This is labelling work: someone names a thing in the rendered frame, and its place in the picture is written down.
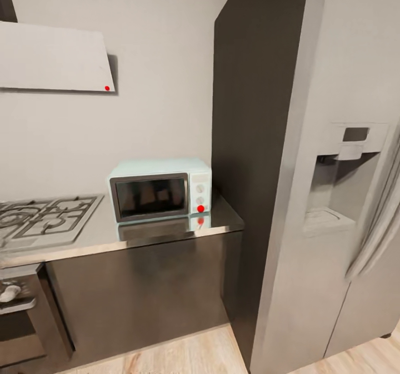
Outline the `microwave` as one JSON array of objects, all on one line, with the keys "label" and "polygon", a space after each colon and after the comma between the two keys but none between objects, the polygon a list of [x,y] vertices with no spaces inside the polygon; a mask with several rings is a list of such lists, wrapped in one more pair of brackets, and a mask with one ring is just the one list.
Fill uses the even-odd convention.
[{"label": "microwave", "polygon": [[107,182],[118,223],[211,210],[212,170],[198,157],[124,160]]}]

